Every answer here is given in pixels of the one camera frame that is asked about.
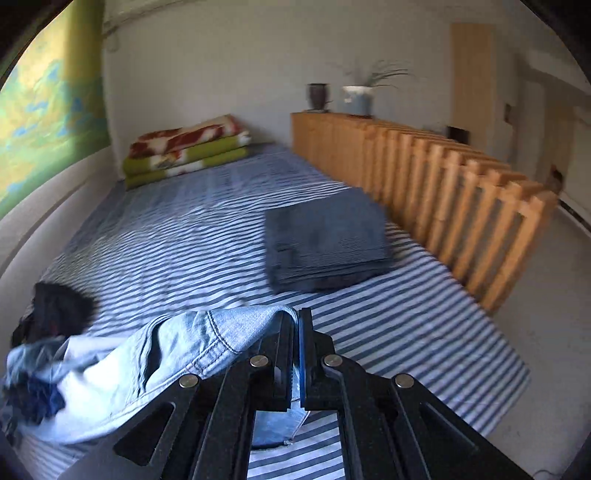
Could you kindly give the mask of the wooden slatted bed rail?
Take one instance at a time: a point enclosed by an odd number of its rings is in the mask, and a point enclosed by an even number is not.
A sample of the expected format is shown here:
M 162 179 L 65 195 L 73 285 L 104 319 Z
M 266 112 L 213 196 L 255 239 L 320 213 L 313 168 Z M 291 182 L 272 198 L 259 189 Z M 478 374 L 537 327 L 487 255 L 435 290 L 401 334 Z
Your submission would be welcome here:
M 504 162 L 393 122 L 291 114 L 294 153 L 363 189 L 495 313 L 522 275 L 558 197 Z

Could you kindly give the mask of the light blue denim shirt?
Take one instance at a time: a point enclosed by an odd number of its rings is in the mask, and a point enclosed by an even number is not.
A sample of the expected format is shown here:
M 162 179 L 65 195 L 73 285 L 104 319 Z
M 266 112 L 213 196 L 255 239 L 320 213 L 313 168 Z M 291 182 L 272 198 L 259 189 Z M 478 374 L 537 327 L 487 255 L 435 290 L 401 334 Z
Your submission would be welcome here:
M 181 376 L 208 379 L 256 352 L 297 311 L 254 306 L 183 311 L 128 337 L 76 335 L 13 348 L 2 382 L 1 426 L 54 444 L 115 431 Z

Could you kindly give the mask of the red white patterned blanket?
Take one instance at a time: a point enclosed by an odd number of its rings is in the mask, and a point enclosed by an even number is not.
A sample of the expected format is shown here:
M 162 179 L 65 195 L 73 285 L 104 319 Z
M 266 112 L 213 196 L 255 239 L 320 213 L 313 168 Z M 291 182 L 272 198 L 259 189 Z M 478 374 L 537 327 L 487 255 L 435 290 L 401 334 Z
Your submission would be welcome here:
M 189 127 L 145 133 L 130 145 L 128 157 L 143 158 L 176 152 L 243 132 L 246 128 L 235 116 L 221 115 Z

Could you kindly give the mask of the white potted plant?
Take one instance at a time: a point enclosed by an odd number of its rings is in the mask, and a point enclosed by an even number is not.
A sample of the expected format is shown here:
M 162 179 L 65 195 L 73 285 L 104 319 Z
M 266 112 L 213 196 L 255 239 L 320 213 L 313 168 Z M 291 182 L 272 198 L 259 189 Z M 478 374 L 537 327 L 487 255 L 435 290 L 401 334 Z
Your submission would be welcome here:
M 349 64 L 330 63 L 349 79 L 349 84 L 342 86 L 342 105 L 348 115 L 372 118 L 377 88 L 394 87 L 394 80 L 412 76 L 410 68 L 400 62 L 377 60 L 369 67 L 359 62 Z

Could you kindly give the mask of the blue striped bed sheet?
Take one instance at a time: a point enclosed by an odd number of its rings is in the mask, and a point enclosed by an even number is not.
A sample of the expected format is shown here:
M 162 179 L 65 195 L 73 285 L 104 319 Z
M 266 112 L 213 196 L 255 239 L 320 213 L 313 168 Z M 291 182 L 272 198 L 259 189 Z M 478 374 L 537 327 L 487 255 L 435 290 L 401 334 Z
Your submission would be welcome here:
M 129 333 L 178 307 L 274 304 L 263 213 L 339 191 L 290 152 L 114 189 L 45 278 L 100 300 L 92 334 Z M 383 376 L 408 372 L 481 433 L 517 401 L 529 372 L 447 268 L 397 227 L 387 275 L 331 294 L 283 294 L 311 308 L 339 352 Z

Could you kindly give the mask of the wooden cabinet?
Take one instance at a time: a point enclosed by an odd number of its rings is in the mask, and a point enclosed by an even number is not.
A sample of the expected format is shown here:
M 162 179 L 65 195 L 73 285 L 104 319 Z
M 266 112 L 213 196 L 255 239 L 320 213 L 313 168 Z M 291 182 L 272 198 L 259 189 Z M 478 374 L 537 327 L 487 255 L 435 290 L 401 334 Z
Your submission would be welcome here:
M 496 95 L 495 29 L 489 24 L 452 23 L 452 120 L 470 133 L 470 144 L 488 149 Z

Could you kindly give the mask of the black t-shirt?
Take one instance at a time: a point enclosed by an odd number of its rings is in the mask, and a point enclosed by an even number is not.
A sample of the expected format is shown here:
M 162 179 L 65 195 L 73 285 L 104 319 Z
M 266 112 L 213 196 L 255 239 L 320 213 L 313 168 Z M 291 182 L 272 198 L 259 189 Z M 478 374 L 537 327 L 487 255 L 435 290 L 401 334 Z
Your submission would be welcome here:
M 11 347 L 45 338 L 81 334 L 90 324 L 96 301 L 71 287 L 38 282 L 34 287 L 32 310 L 24 316 L 11 336 Z

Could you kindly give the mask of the folded dark blue towel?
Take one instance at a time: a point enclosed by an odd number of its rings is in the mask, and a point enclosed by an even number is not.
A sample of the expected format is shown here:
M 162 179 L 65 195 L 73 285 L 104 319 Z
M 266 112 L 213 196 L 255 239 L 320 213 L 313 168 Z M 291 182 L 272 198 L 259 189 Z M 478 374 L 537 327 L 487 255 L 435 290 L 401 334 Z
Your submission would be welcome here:
M 335 291 L 393 264 L 384 209 L 360 188 L 264 212 L 264 269 L 273 292 Z

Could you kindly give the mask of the dark ceramic pot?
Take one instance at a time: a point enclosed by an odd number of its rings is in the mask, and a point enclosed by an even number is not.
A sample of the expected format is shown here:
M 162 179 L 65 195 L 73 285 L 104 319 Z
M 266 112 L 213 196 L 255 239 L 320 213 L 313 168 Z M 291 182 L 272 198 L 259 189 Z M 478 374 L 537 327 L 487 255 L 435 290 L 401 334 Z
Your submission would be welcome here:
M 329 104 L 329 85 L 327 83 L 308 83 L 308 106 L 311 111 L 325 112 Z

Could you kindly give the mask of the green yellow wall painting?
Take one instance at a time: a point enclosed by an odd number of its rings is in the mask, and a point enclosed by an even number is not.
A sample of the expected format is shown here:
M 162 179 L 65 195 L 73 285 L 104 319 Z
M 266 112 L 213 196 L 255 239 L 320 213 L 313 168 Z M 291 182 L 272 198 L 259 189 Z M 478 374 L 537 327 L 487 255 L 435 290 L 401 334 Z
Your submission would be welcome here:
M 73 1 L 24 50 L 1 89 L 1 212 L 109 146 L 101 1 Z

